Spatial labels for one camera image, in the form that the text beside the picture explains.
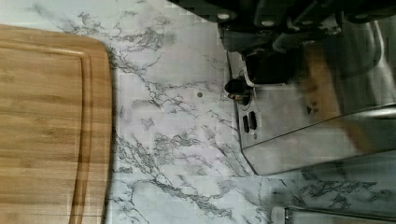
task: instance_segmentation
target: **black knob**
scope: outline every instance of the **black knob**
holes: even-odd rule
[[[253,111],[250,111],[248,113],[248,120],[249,120],[250,128],[253,130],[256,130],[257,129],[256,113],[254,113]]]
[[[248,116],[244,116],[242,119],[243,119],[243,121],[244,121],[244,130],[245,130],[245,133],[248,133],[248,131],[249,131],[249,127],[248,127]]]

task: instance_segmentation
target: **white marble surface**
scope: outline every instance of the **white marble surface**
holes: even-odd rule
[[[233,102],[223,96],[228,70],[216,24],[164,0],[0,5],[3,24],[106,45],[114,92],[106,223],[271,223],[274,204],[395,207],[395,190],[375,181],[253,174],[240,153]]]

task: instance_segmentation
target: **espresso machine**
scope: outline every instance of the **espresso machine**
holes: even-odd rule
[[[171,2],[218,24],[257,175],[396,148],[396,1]]]

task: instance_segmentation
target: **wooden cutting board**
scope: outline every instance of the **wooden cutting board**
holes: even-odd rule
[[[0,223],[101,223],[110,137],[103,44],[0,25]]]

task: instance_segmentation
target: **countertop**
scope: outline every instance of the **countertop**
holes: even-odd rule
[[[255,176],[241,153],[233,101],[223,93],[228,69],[216,24],[163,0],[0,4],[3,24],[106,45],[114,94],[106,223],[270,223],[277,203],[346,203],[353,210],[371,202],[356,192],[374,197],[389,189],[343,177],[339,186]],[[318,187],[327,190],[312,196]],[[395,200],[374,200],[395,206]]]

